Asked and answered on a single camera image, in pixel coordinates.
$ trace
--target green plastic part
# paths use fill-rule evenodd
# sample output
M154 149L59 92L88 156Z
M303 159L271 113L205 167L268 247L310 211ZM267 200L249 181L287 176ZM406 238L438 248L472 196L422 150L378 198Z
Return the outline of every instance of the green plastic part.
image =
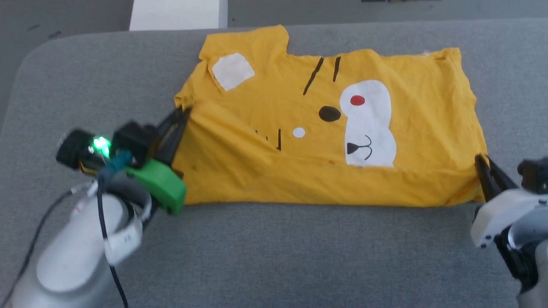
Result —
M185 205L186 185L171 167L151 159L141 169L126 168L169 214L179 215Z

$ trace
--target black oval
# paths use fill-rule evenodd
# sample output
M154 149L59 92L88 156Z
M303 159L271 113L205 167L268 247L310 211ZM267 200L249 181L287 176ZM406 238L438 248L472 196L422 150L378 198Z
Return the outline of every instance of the black oval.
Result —
M341 112L335 107L323 106L319 110L319 118L326 122L337 121L340 117Z

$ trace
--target yellow cloth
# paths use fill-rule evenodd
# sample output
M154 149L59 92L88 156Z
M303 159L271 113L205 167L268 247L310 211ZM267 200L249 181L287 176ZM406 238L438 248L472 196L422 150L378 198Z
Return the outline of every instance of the yellow cloth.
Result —
M487 153L458 48L287 53L282 26L209 35L175 96L187 204L440 206L481 200Z

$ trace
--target red oval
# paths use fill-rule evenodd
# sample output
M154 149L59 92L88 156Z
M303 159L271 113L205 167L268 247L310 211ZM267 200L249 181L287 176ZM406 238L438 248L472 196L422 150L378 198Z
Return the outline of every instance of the red oval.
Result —
M366 99L361 95L354 95L350 98L350 103L354 106L363 105L366 102Z

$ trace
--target gray tablecloth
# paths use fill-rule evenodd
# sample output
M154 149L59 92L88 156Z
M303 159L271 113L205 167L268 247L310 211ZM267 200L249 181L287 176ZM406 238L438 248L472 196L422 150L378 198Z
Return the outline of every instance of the gray tablecloth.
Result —
M534 19L291 26L289 52L460 47L490 154L518 180L521 159L548 154L547 29ZM55 162L60 137L75 126L110 135L125 119L157 123L210 32L76 36L26 58L0 135L0 297L46 206L85 180ZM71 202L49 220L38 251ZM118 273L132 307L515 306L519 284L496 249L472 245L473 209L186 208L157 215ZM121 306L114 288L105 303Z

